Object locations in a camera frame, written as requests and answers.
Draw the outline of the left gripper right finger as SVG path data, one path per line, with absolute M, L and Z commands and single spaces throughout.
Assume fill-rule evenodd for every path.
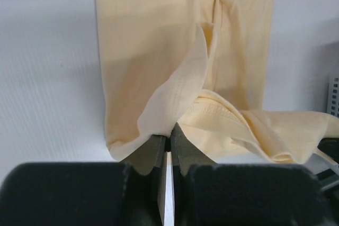
M 175 225 L 335 225 L 317 177 L 296 164 L 218 164 L 171 133 Z

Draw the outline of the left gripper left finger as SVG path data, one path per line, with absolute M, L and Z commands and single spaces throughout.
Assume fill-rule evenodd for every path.
M 30 162 L 1 186 L 1 225 L 163 225 L 166 138 L 121 162 Z

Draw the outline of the cream yellow t shirt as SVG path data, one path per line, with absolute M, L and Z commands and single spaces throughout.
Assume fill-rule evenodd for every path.
M 96 0 L 106 145 L 123 160 L 179 124 L 208 157 L 305 163 L 338 118 L 262 109 L 273 0 Z

